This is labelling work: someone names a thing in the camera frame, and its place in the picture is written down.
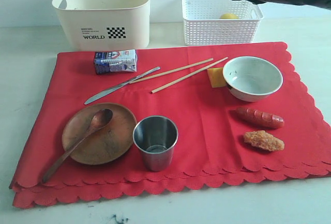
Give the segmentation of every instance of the butter knife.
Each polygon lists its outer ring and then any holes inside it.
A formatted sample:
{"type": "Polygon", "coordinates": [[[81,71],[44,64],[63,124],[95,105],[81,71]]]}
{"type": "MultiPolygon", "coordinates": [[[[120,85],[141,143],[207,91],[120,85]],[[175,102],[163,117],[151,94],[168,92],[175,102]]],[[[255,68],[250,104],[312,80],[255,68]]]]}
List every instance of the butter knife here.
{"type": "Polygon", "coordinates": [[[156,70],[159,70],[159,69],[161,69],[161,67],[155,67],[154,69],[151,69],[151,70],[149,70],[149,71],[147,71],[147,72],[145,72],[145,73],[142,73],[142,74],[140,74],[140,75],[138,75],[138,76],[136,76],[136,77],[134,77],[134,78],[131,78],[131,79],[129,79],[129,80],[123,82],[123,83],[120,83],[120,84],[115,85],[115,86],[113,86],[113,87],[107,88],[107,89],[105,89],[104,91],[101,91],[100,93],[98,93],[98,94],[92,96],[91,98],[89,98],[89,99],[84,103],[84,105],[87,105],[87,104],[89,104],[89,103],[91,103],[91,102],[93,102],[93,101],[96,101],[96,100],[100,99],[101,97],[104,97],[104,96],[106,96],[106,95],[108,95],[108,94],[110,94],[110,93],[112,93],[112,92],[118,90],[119,88],[122,88],[123,86],[127,85],[128,83],[130,83],[130,82],[132,82],[132,81],[134,81],[134,80],[137,80],[137,79],[139,79],[139,78],[142,78],[142,77],[144,77],[144,76],[146,76],[146,75],[148,75],[148,74],[150,74],[150,73],[152,73],[152,72],[154,72],[154,71],[156,71],[156,70]]]}

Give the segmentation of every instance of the bowl rim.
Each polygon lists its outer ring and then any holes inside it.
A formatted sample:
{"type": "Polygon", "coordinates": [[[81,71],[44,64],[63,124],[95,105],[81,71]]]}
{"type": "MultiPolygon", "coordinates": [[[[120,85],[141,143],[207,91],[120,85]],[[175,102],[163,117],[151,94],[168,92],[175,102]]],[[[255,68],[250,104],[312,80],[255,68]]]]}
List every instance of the bowl rim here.
{"type": "Polygon", "coordinates": [[[266,96],[266,95],[270,95],[270,94],[276,92],[277,90],[279,90],[279,89],[281,88],[282,84],[283,84],[283,75],[282,75],[281,71],[278,69],[278,67],[275,66],[273,63],[269,62],[269,61],[266,60],[266,59],[263,59],[263,58],[260,58],[260,57],[255,57],[255,56],[240,56],[240,57],[234,57],[233,59],[227,61],[226,64],[223,66],[222,74],[223,74],[223,77],[224,77],[226,83],[227,83],[230,87],[234,88],[235,90],[237,90],[237,91],[239,91],[239,92],[242,92],[242,93],[245,93],[245,94],[247,94],[247,95],[251,95],[251,96],[266,96]],[[226,71],[226,67],[228,67],[229,64],[230,64],[231,62],[233,62],[233,61],[235,61],[235,60],[239,60],[239,59],[244,59],[244,58],[254,58],[254,59],[256,59],[256,60],[260,60],[260,61],[262,61],[262,62],[264,62],[264,63],[267,63],[267,64],[269,64],[270,66],[272,66],[272,67],[273,67],[273,68],[279,73],[279,75],[280,75],[280,82],[279,82],[278,86],[277,86],[274,90],[272,90],[272,91],[269,91],[269,92],[266,92],[266,93],[259,93],[259,94],[258,94],[258,93],[246,92],[246,91],[243,91],[243,90],[241,90],[241,89],[239,89],[239,88],[233,86],[233,85],[229,82],[229,80],[226,78],[224,72],[226,71]]]}

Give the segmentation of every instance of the wooden chopstick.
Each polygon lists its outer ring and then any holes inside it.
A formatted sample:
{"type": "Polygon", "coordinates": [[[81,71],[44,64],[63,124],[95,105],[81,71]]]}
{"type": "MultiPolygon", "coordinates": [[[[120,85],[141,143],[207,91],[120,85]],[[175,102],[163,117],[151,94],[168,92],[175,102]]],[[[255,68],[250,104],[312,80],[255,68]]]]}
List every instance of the wooden chopstick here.
{"type": "Polygon", "coordinates": [[[173,70],[165,71],[165,72],[158,73],[158,74],[155,74],[155,75],[152,75],[152,76],[149,76],[149,77],[145,77],[145,78],[141,78],[141,79],[138,79],[138,80],[134,80],[134,81],[132,81],[132,82],[130,82],[130,83],[138,83],[138,82],[145,81],[145,80],[148,80],[148,79],[152,79],[152,78],[156,78],[156,77],[164,76],[164,75],[167,75],[167,74],[170,74],[170,73],[176,72],[176,71],[180,71],[180,70],[184,70],[184,69],[187,69],[187,68],[190,68],[190,67],[196,66],[196,65],[204,64],[204,63],[210,62],[210,61],[212,61],[212,60],[213,60],[213,58],[209,58],[209,59],[206,59],[206,60],[204,60],[204,61],[200,61],[200,62],[197,62],[197,63],[194,63],[194,64],[190,64],[190,65],[186,65],[186,66],[183,66],[183,67],[179,67],[179,68],[177,68],[177,69],[173,69],[173,70]]]}
{"type": "Polygon", "coordinates": [[[167,83],[167,84],[165,84],[165,85],[163,85],[163,86],[161,86],[161,87],[159,87],[159,88],[156,88],[156,89],[152,90],[152,94],[154,94],[154,93],[156,93],[156,92],[158,92],[158,91],[161,91],[161,90],[163,90],[163,89],[165,89],[165,88],[167,88],[167,87],[169,87],[169,86],[171,86],[171,85],[174,85],[175,83],[178,83],[178,82],[180,82],[180,81],[182,81],[182,80],[184,80],[184,79],[187,79],[187,78],[189,78],[190,76],[195,75],[195,74],[197,74],[197,73],[199,73],[200,71],[203,71],[203,70],[205,70],[205,69],[208,69],[208,68],[211,67],[211,66],[214,66],[214,65],[216,65],[216,64],[218,64],[218,63],[221,63],[222,61],[224,61],[224,60],[226,60],[226,59],[228,59],[228,57],[225,57],[225,58],[223,58],[223,59],[221,59],[221,60],[219,60],[219,61],[216,61],[216,62],[214,62],[214,63],[212,63],[212,64],[210,64],[210,65],[207,65],[207,66],[205,66],[205,67],[202,67],[202,68],[200,68],[200,69],[198,69],[198,70],[196,70],[196,71],[194,71],[194,72],[192,72],[192,73],[190,73],[190,74],[187,74],[186,76],[183,76],[183,77],[181,77],[181,78],[178,78],[178,79],[176,79],[175,81],[172,81],[172,82],[170,82],[170,83],[167,83]]]}

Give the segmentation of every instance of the stainless steel cup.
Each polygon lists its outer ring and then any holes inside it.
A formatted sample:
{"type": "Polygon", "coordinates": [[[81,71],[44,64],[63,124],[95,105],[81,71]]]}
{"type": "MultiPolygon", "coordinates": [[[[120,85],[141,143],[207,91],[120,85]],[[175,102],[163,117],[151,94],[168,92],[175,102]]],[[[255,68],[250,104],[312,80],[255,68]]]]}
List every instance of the stainless steel cup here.
{"type": "Polygon", "coordinates": [[[133,142],[151,171],[161,171],[170,165],[177,139],[175,123],[160,115],[142,119],[133,130],[133,142]]]}

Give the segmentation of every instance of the cream plastic bin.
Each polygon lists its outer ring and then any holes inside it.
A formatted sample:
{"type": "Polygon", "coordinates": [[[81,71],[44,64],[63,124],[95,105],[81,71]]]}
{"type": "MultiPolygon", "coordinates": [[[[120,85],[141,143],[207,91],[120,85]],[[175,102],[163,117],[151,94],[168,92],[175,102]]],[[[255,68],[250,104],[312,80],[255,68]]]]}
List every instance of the cream plastic bin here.
{"type": "Polygon", "coordinates": [[[188,46],[251,43],[263,14],[246,0],[182,0],[184,40],[188,46]],[[224,13],[239,19],[221,20],[224,13]]]}
{"type": "Polygon", "coordinates": [[[64,33],[78,51],[143,49],[150,0],[53,0],[64,33]]]}

